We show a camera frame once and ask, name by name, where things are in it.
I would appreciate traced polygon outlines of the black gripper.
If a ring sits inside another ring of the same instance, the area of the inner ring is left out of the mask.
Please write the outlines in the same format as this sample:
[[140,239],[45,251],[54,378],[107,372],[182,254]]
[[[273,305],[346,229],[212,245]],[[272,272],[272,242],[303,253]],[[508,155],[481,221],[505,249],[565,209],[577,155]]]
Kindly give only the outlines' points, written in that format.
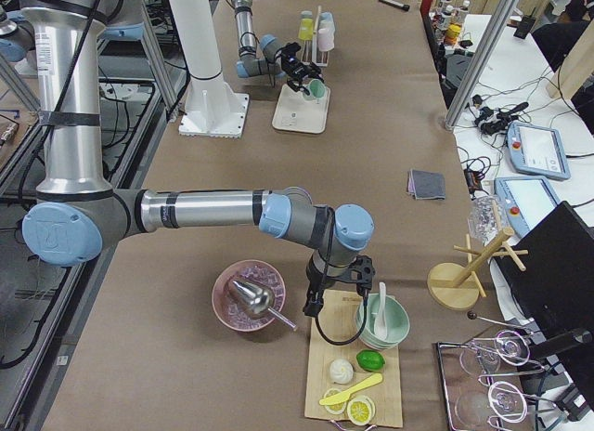
[[297,58],[301,49],[298,43],[287,43],[279,50],[281,69],[290,79],[287,86],[294,92],[301,92],[306,96],[310,95],[307,86],[303,84],[305,78],[324,81],[321,69],[316,64],[304,64]]
[[372,290],[374,267],[367,255],[357,255],[346,267],[334,267],[327,264],[318,252],[314,252],[305,273],[309,285],[303,313],[316,318],[324,306],[324,292],[337,282],[352,284],[360,296],[367,297]]

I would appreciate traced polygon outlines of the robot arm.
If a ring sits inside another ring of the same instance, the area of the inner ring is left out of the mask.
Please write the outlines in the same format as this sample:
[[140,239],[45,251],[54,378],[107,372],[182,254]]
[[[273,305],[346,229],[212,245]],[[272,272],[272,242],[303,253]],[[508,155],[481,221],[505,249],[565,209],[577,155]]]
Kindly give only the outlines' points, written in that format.
[[321,69],[298,58],[302,47],[299,43],[281,43],[273,34],[258,37],[252,24],[253,1],[230,0],[238,34],[238,77],[286,75],[291,90],[309,95],[305,81],[318,79],[324,82]]
[[207,189],[205,155],[186,141],[170,159],[179,189],[165,177],[157,189],[115,189],[104,177],[98,93],[97,39],[108,29],[140,27],[142,0],[19,0],[33,26],[45,129],[45,177],[22,220],[22,237],[42,260],[72,267],[125,238],[157,229],[255,225],[264,233],[312,250],[303,312],[316,317],[333,283],[352,283],[361,296],[374,268],[364,255],[374,230],[355,204],[316,205],[287,189]]

